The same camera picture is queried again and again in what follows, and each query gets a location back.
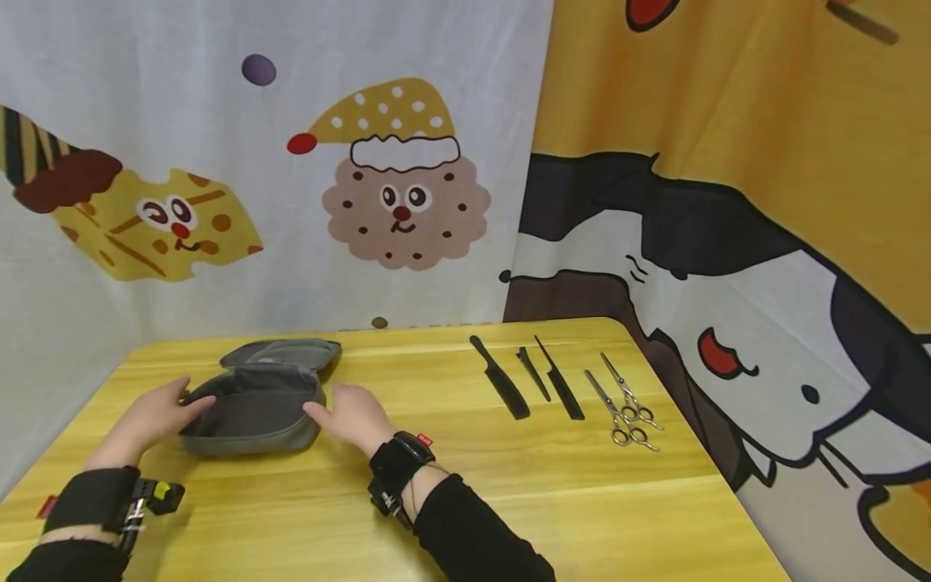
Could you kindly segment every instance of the wood grain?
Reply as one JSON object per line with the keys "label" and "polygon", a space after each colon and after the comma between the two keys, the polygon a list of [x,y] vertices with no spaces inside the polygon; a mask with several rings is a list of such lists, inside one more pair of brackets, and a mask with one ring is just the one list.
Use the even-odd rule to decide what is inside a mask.
{"label": "wood grain", "polygon": [[[517,384],[531,416],[514,421],[484,376],[477,334]],[[516,358],[526,345],[548,367],[538,334],[587,420],[547,403]],[[344,354],[328,379],[369,387],[392,419],[433,439],[450,470],[531,540],[560,580],[787,580],[770,549],[634,346],[604,318],[324,333]],[[0,504],[0,572],[33,546],[35,513],[78,471],[132,400],[180,374],[198,386],[218,359],[257,338],[149,345],[133,353]],[[662,449],[617,447],[611,421],[583,375],[620,389],[604,351],[665,432]],[[441,580],[429,557],[368,502],[361,454],[322,435],[302,453],[195,459],[173,441],[142,461],[143,474],[188,488],[182,509],[146,520],[126,580]]]}

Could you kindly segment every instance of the curtain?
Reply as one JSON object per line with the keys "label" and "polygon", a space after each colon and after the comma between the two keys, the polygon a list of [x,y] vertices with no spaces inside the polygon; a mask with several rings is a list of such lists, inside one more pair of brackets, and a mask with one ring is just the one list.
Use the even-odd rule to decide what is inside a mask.
{"label": "curtain", "polygon": [[906,0],[554,8],[505,320],[623,323],[799,581],[931,579],[930,33]]}
{"label": "curtain", "polygon": [[0,496],[140,345],[500,321],[551,11],[0,6]]}

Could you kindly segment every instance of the scissors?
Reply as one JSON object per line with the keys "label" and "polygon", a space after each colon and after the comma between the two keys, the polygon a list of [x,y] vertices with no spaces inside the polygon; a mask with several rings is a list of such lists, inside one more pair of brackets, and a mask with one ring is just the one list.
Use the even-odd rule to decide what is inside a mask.
{"label": "scissors", "polygon": [[627,382],[621,377],[621,374],[617,373],[617,370],[614,369],[614,366],[611,364],[611,361],[608,360],[608,357],[604,355],[604,352],[601,352],[601,359],[604,360],[604,364],[608,367],[608,370],[611,371],[614,380],[621,386],[621,389],[624,390],[624,406],[621,408],[621,414],[630,422],[637,422],[640,420],[656,430],[665,430],[653,420],[653,411],[645,406],[641,406],[640,401],[634,396],[633,390],[630,389]]}
{"label": "scissors", "polygon": [[585,370],[585,375],[588,376],[588,381],[591,382],[591,385],[595,387],[595,391],[598,392],[601,401],[604,402],[604,405],[608,408],[608,412],[611,413],[611,418],[614,420],[614,429],[611,431],[611,438],[618,445],[622,447],[628,446],[631,442],[635,442],[642,447],[650,449],[654,453],[659,453],[659,449],[654,447],[653,444],[648,441],[646,433],[643,432],[642,428],[637,426],[632,426],[630,424],[630,419],[622,412],[625,408],[630,408],[625,405],[622,406],[620,410],[617,409],[617,405],[614,404],[614,401],[611,400],[607,394],[604,393],[604,390],[598,384],[598,380],[595,379],[595,376],[591,375],[591,372]]}

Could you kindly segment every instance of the hand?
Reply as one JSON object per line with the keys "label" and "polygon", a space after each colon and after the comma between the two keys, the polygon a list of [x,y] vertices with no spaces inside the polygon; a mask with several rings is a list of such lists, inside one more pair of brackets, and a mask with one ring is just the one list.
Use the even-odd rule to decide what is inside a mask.
{"label": "hand", "polygon": [[183,376],[139,396],[116,421],[85,469],[136,466],[142,454],[178,434],[217,401],[207,396],[182,406],[178,400],[191,378]]}
{"label": "hand", "polygon": [[391,440],[398,430],[388,420],[378,399],[362,386],[337,384],[332,393],[332,413],[316,402],[306,402],[304,412],[321,428],[356,445],[371,459],[378,447]]}

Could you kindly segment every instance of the wrist strap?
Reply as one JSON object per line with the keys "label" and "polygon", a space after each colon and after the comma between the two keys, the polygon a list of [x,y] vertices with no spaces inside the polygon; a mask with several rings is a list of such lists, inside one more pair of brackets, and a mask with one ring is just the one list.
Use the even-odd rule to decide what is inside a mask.
{"label": "wrist strap", "polygon": [[42,533],[73,525],[99,525],[119,534],[140,477],[136,467],[94,469],[68,481],[55,501]]}
{"label": "wrist strap", "polygon": [[369,461],[372,476],[386,493],[397,499],[400,499],[401,491],[411,482],[414,473],[419,471],[420,467],[435,460],[426,447],[423,447],[425,451],[412,448],[401,437],[404,434],[397,433],[392,440],[379,447]]}

